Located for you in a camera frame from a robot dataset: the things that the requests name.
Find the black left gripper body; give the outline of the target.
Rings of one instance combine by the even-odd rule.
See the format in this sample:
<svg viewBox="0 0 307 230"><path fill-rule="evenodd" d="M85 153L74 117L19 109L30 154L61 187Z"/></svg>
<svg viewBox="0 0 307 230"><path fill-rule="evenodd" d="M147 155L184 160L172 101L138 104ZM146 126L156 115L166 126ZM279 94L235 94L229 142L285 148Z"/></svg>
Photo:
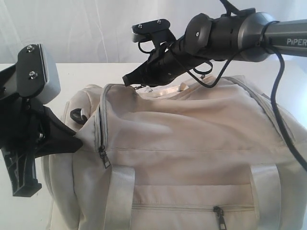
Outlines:
<svg viewBox="0 0 307 230"><path fill-rule="evenodd" d="M0 72L0 149L33 151L43 104L17 92L16 64Z"/></svg>

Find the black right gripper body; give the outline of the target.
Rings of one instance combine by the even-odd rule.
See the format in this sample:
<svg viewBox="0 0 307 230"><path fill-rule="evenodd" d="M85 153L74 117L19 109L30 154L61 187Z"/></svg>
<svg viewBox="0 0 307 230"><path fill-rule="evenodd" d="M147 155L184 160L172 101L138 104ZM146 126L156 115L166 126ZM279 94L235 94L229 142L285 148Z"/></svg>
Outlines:
<svg viewBox="0 0 307 230"><path fill-rule="evenodd" d="M211 73L211 70L199 71L196 69L202 63L206 63L209 66L211 61L202 57L194 57L184 51L183 37L176 40L172 32L169 33L169 39L166 42L160 44L154 44L154 49L151 51L145 51L139 46L139 50L149 55L146 62L155 63L162 61L164 63L175 62L182 67L182 74L193 70L200 75L206 75Z"/></svg>

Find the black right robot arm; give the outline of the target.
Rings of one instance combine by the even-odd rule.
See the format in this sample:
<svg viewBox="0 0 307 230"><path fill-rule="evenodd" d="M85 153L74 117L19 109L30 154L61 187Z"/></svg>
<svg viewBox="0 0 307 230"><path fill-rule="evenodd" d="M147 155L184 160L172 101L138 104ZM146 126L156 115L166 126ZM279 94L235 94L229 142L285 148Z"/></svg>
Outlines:
<svg viewBox="0 0 307 230"><path fill-rule="evenodd" d="M277 49L283 55L307 55L306 20L279 22L264 12L242 11L217 19L198 14L180 38L166 19L136 24L133 41L152 42L148 59L123 77L126 86L164 86L210 60L261 62Z"/></svg>

